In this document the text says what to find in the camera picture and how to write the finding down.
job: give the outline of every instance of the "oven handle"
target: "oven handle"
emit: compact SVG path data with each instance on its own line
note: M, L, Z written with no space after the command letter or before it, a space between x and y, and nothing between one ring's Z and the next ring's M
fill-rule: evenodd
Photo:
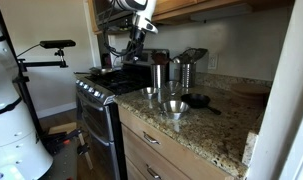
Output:
M77 96L80 98L81 101L83 101L84 103L88 104L91 107L94 107L95 109L99 110L99 111L103 111L103 105L99 106L97 105L97 103L92 103L90 101L87 100L87 98L85 98L82 94L80 94L79 92L77 92Z
M92 136L94 136L95 139L97 139L100 143L102 143L104 146L110 146L109 142L107 142L106 140L103 140L104 138L101 136L98 136L92 129L91 127L86 123L86 118L87 116L82 114L82 118L83 118L83 122L85 124L85 126L87 127L88 131L90 132L90 134Z

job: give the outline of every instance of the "frying pan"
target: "frying pan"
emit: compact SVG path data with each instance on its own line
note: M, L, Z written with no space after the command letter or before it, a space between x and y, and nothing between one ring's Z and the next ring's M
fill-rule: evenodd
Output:
M203 94L184 94L181 96L181 101L187 103L191 108L194 109L208 108L217 115L221 114L221 111L208 105L211 99Z

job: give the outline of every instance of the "kitchen counter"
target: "kitchen counter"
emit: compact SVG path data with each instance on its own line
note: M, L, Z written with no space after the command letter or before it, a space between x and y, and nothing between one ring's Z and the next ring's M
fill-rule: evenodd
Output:
M190 109L180 120L168 119L160 114L161 102L179 100L181 95L187 93L209 96L209 105L222 114L216 115L207 108ZM261 124L258 119L261 119L264 108L235 103L231 96L230 91L196 86L184 88L175 96L161 89L158 98L148 100L140 91L135 91L117 96L114 101L215 166L242 179L248 169L242 163L247 136L257 128L257 124Z

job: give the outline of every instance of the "floor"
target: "floor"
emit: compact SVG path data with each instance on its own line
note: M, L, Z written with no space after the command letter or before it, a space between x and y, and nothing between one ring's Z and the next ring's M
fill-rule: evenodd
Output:
M89 135L86 133L85 127L82 125L81 121L76 119L76 110L70 110L63 113L59 113L56 115L48 116L45 118L40 119L40 124L43 130L47 131L50 127L67 124L70 122L77 122L78 128L84 130L84 139L86 143L90 146L90 138ZM90 170L88 168L87 161L84 155L79 155L77 159L77 180L108 180L109 178L106 176L104 169L99 165L96 161L97 154L94 154L89 151L90 158L92 160L93 169Z

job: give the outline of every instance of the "oven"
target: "oven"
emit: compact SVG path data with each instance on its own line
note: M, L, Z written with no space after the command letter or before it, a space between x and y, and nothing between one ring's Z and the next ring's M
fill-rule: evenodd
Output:
M103 75L76 75L78 114L91 137L89 154L98 155L98 159L92 159L93 165L96 162L104 168L107 179L127 179L121 122L113 98L152 85L152 52L144 51L143 64L131 64L125 58L121 70Z

